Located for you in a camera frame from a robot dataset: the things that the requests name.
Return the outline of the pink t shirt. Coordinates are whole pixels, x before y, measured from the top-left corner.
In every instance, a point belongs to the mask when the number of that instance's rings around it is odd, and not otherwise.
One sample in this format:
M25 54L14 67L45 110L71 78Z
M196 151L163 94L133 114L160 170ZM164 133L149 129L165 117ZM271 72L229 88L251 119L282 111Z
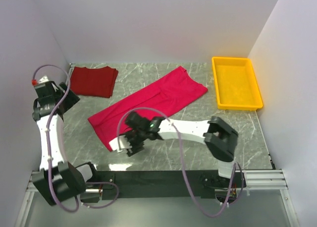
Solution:
M123 115L134 108L148 107L172 116L207 93L203 84L178 67L159 80L88 118L98 138L109 151L116 141L117 126Z

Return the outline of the yellow plastic tray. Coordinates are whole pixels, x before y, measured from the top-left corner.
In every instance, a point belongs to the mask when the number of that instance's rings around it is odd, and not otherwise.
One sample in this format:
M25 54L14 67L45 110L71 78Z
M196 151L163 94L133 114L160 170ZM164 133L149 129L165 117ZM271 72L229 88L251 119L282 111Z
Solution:
M217 107L221 110L256 111L263 101L249 58L211 59Z

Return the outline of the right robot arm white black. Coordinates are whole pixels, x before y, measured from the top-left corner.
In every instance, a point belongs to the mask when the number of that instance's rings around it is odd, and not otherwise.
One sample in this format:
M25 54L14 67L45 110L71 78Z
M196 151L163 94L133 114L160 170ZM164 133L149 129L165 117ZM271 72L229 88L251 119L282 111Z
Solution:
M131 112L124 122L130 129L119 136L120 146L132 156L144 149L145 140L178 139L206 145L217 159L217 181L228 187L234 180L235 148L238 132L223 119L212 116L209 120L185 121L155 116L151 120Z

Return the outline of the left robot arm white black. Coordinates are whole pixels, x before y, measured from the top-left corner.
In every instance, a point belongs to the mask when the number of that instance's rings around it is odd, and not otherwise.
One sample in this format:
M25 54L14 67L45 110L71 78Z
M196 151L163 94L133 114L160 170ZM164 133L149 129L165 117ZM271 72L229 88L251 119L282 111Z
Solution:
M84 193L98 185L99 176L91 162L73 166L67 159L63 126L64 114L79 102L64 82L56 84L46 76L32 84L37 94L32 118L41 137L39 172L32 175L33 185L51 206Z

